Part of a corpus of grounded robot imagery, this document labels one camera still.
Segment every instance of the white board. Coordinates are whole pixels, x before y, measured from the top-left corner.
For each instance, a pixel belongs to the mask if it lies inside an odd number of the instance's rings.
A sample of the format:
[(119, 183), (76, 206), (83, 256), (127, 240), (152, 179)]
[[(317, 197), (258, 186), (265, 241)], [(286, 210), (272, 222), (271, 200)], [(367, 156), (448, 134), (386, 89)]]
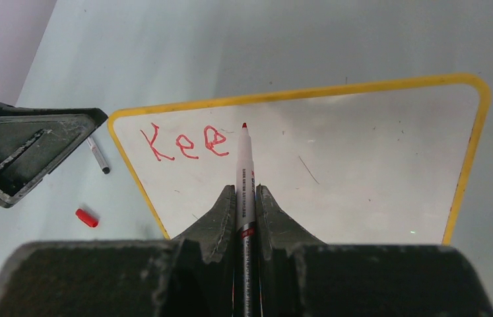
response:
[(122, 110), (109, 128), (167, 237), (235, 183), (246, 122), (256, 182), (323, 241), (448, 243), (488, 96), (435, 76)]

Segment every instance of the red handwriting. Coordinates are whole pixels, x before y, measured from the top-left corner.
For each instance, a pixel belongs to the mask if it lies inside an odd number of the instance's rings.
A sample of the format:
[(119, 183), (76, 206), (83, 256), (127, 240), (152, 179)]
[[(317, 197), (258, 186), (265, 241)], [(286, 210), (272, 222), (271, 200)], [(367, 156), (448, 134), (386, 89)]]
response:
[[(145, 140), (147, 140), (147, 144), (149, 145), (149, 148), (151, 149), (157, 160), (160, 162), (162, 157), (168, 160), (175, 160), (174, 157), (169, 157), (168, 155), (164, 155), (156, 149), (156, 147), (154, 146), (154, 142), (156, 141), (157, 136), (159, 135), (159, 126), (152, 122), (151, 122), (151, 126), (155, 129), (155, 132), (151, 140), (147, 137), (147, 134), (145, 134), (143, 130), (139, 130), (139, 131), (141, 131), (141, 134), (143, 134), (143, 137), (145, 137)], [(213, 131), (213, 139), (211, 140), (209, 139), (210, 130)], [(206, 125), (205, 129), (203, 130), (203, 139), (205, 141), (205, 148), (210, 150), (213, 154), (217, 155), (218, 157), (224, 157), (229, 154), (229, 152), (220, 153), (215, 150), (215, 146), (223, 144), (227, 140), (227, 138), (211, 125)], [(190, 140), (186, 135), (180, 134), (176, 138), (175, 144), (180, 149), (180, 152), (184, 157), (192, 160), (199, 159), (198, 156), (190, 155), (189, 153), (186, 152), (186, 150), (194, 149), (194, 142), (192, 142), (192, 140)]]
[[(210, 129), (213, 130), (213, 132), (214, 132), (213, 141), (209, 141), (209, 138), (207, 137), (207, 132)], [(205, 148), (210, 150), (211, 152), (213, 152), (213, 154), (217, 155), (218, 157), (224, 157), (225, 155), (228, 155), (228, 152), (218, 153), (215, 151), (215, 145), (221, 144), (227, 140), (227, 138), (223, 134), (219, 133), (219, 131), (217, 131), (217, 129), (215, 129), (211, 125), (208, 125), (203, 130), (203, 138), (205, 139)]]
[[(188, 146), (184, 146), (182, 145), (182, 143), (180, 143), (180, 139), (181, 138), (184, 138), (188, 143), (189, 145)], [(197, 160), (199, 159), (199, 157), (194, 157), (192, 155), (188, 155), (186, 154), (186, 152), (184, 152), (184, 149), (187, 149), (187, 150), (193, 150), (193, 142), (190, 141), (190, 139), (188, 139), (187, 136), (185, 136), (184, 134), (181, 134), (179, 135), (177, 138), (176, 138), (176, 146), (180, 148), (180, 152), (182, 152), (182, 155), (189, 158), (189, 159), (193, 159), (193, 160)]]
[(155, 134), (153, 135), (153, 138), (151, 139), (151, 141), (149, 141), (149, 138), (147, 137), (147, 134), (145, 134), (145, 132), (143, 132), (143, 130), (140, 130), (140, 131), (141, 131), (141, 134), (143, 134), (143, 136), (147, 140), (147, 143), (149, 144), (149, 147), (153, 151), (153, 154), (155, 154), (155, 157), (157, 158), (157, 160), (159, 162), (160, 162), (160, 157), (164, 157), (165, 159), (168, 159), (168, 160), (174, 160), (174, 157), (169, 157), (167, 155), (162, 154), (161, 152), (157, 151), (157, 149), (155, 149), (155, 147), (153, 146), (153, 143), (157, 139), (158, 129), (159, 128), (158, 128), (158, 126), (155, 123), (152, 123), (151, 122), (151, 125), (153, 126), (153, 128), (155, 128)]

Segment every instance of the white table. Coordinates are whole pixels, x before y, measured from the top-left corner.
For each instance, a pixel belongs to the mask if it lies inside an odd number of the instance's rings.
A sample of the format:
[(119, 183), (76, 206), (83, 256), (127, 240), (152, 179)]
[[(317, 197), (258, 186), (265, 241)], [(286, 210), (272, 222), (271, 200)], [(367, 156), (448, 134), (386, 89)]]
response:
[[(216, 96), (465, 71), (493, 91), (493, 1), (58, 0), (17, 106), (107, 113)], [(33, 240), (160, 238), (106, 127), (11, 209), (0, 267)], [(101, 216), (86, 228), (75, 210)], [(453, 244), (493, 300), (493, 101)]]

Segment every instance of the red letter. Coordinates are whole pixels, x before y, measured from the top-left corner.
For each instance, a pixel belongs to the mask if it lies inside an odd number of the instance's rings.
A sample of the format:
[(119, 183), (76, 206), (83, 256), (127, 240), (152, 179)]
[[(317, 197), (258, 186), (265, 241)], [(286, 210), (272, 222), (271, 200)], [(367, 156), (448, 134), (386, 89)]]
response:
[[(213, 136), (213, 141), (209, 141), (209, 139), (207, 138), (207, 130), (213, 130), (213, 132), (215, 132), (215, 135)], [(225, 152), (225, 153), (218, 153), (218, 152), (215, 152), (215, 145), (217, 144), (221, 144), (223, 142), (225, 142), (227, 140), (227, 138), (219, 133), (219, 131), (217, 131), (217, 129), (215, 129), (214, 127), (212, 127), (211, 125), (208, 125), (205, 127), (205, 129), (203, 130), (203, 138), (205, 139), (205, 147), (210, 150), (211, 152), (213, 152), (213, 154), (217, 155), (218, 157), (224, 157), (225, 155), (228, 155), (228, 152)]]
[(155, 147), (153, 146), (153, 143), (155, 142), (155, 140), (157, 138), (158, 126), (155, 125), (155, 123), (152, 123), (152, 122), (151, 122), (151, 125), (153, 126), (153, 128), (155, 128), (155, 134), (153, 135), (153, 139), (151, 141), (149, 141), (149, 138), (147, 137), (147, 135), (145, 135), (145, 132), (143, 132), (143, 130), (140, 130), (140, 131), (141, 131), (141, 134), (143, 134), (143, 136), (147, 140), (147, 143), (149, 143), (149, 147), (153, 151), (153, 154), (155, 154), (155, 157), (157, 158), (157, 160), (159, 162), (160, 162), (160, 157), (164, 157), (165, 159), (167, 158), (169, 160), (174, 160), (174, 157), (168, 157), (168, 156), (162, 154), (161, 152), (157, 151), (157, 149), (155, 149)]
[[(181, 138), (184, 138), (186, 139), (186, 141), (188, 141), (189, 145), (188, 146), (184, 146), (182, 145), (182, 143), (180, 143), (180, 139)], [(199, 157), (193, 157), (191, 155), (188, 155), (184, 152), (184, 149), (187, 149), (187, 150), (192, 150), (193, 149), (193, 142), (190, 141), (190, 139), (188, 139), (187, 136), (185, 136), (184, 134), (181, 134), (179, 135), (177, 138), (176, 138), (176, 146), (180, 148), (180, 152), (182, 152), (182, 155), (189, 158), (189, 159), (194, 159), (194, 160), (197, 160), (199, 159)]]

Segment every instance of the black mark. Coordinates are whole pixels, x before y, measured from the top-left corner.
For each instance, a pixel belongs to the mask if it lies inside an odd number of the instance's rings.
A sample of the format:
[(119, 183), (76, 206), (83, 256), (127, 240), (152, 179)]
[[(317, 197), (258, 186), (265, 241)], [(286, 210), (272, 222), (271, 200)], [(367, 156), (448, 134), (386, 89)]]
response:
[(306, 170), (308, 171), (308, 174), (310, 174), (310, 176), (312, 176), (312, 179), (314, 180), (314, 182), (316, 182), (316, 184), (320, 185), (320, 183), (316, 180), (316, 178), (314, 178), (314, 175), (312, 175), (312, 173), (308, 169), (308, 166), (306, 166), (306, 164), (304, 164), (304, 161), (302, 160), (302, 158), (300, 157), (300, 155), (299, 155), (299, 160), (304, 165), (304, 168), (306, 168)]

